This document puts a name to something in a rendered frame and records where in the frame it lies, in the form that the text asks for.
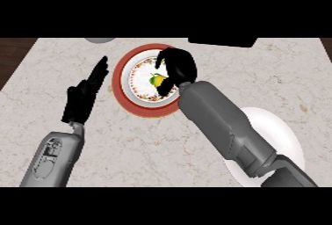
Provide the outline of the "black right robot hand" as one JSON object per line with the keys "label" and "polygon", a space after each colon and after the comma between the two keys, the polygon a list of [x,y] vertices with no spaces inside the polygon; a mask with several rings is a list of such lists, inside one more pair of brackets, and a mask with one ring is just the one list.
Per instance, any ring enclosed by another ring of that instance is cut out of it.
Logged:
{"label": "black right robot hand", "polygon": [[165,97],[173,87],[180,87],[183,83],[193,83],[198,78],[196,63],[189,51],[168,47],[156,57],[155,67],[159,68],[161,61],[165,61],[165,71],[168,78],[156,87],[158,94]]}

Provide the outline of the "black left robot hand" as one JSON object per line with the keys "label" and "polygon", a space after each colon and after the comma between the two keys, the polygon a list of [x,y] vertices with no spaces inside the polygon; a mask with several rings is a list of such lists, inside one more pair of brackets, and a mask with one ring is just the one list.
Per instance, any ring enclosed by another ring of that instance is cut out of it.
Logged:
{"label": "black left robot hand", "polygon": [[108,57],[103,56],[91,70],[88,78],[83,79],[77,86],[68,88],[68,102],[60,119],[63,123],[86,123],[91,114],[96,95],[108,74]]}

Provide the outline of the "yellow lemon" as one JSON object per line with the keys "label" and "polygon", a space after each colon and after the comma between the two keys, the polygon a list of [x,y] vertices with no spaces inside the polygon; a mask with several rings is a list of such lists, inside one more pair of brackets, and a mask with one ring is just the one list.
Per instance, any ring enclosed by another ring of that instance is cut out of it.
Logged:
{"label": "yellow lemon", "polygon": [[164,82],[164,80],[167,79],[165,76],[162,76],[161,74],[158,73],[153,73],[150,79],[149,79],[149,82],[150,84],[158,87],[161,85],[161,83]]}

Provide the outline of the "floral rimmed white plate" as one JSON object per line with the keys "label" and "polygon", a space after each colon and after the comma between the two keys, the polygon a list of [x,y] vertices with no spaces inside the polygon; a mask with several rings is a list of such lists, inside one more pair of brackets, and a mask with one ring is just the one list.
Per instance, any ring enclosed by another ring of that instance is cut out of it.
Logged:
{"label": "floral rimmed white plate", "polygon": [[156,108],[177,100],[178,90],[173,87],[165,97],[161,97],[153,85],[158,77],[167,77],[167,64],[155,66],[159,49],[145,50],[136,54],[124,64],[121,72],[121,86],[124,96],[142,107]]}

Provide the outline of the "plain white plate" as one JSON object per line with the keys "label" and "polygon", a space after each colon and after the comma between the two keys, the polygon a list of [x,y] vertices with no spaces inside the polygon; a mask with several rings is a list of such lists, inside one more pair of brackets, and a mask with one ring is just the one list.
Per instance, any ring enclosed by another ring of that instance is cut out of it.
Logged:
{"label": "plain white plate", "polygon": [[[285,121],[271,112],[258,107],[243,107],[240,110],[249,119],[254,130],[270,143],[277,154],[288,156],[295,165],[304,170],[305,157],[302,147],[295,132]],[[261,178],[249,178],[240,166],[232,160],[226,160],[224,163],[230,175],[243,187],[260,187],[264,180],[273,175],[273,172],[268,172]]]}

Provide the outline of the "red round placemat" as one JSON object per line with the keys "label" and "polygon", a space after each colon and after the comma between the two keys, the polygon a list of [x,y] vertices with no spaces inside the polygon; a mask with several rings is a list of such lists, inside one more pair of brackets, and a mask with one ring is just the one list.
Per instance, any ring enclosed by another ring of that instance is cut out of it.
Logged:
{"label": "red round placemat", "polygon": [[165,117],[167,115],[174,113],[178,110],[178,106],[177,106],[178,97],[177,97],[177,100],[165,106],[161,106],[156,108],[147,108],[147,107],[139,106],[130,101],[128,97],[124,96],[122,86],[121,86],[121,72],[122,72],[124,64],[128,62],[130,58],[136,54],[142,53],[145,50],[159,49],[162,51],[167,48],[168,48],[168,45],[161,43],[146,44],[134,48],[124,55],[122,59],[118,61],[118,64],[115,66],[114,73],[112,73],[112,93],[117,98],[117,101],[127,112],[145,118]]}

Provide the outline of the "black appliance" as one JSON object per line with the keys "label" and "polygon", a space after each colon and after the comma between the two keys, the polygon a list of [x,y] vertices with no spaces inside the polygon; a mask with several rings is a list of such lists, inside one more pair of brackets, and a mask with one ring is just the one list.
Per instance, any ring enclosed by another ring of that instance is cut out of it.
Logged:
{"label": "black appliance", "polygon": [[189,38],[187,41],[196,44],[215,45],[224,47],[252,47],[255,38]]}

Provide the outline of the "grey round object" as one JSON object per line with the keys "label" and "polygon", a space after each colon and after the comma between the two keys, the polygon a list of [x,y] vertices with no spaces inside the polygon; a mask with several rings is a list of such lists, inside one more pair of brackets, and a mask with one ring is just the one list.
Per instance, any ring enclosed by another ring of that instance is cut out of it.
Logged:
{"label": "grey round object", "polygon": [[111,42],[115,38],[84,38],[90,43],[102,44]]}

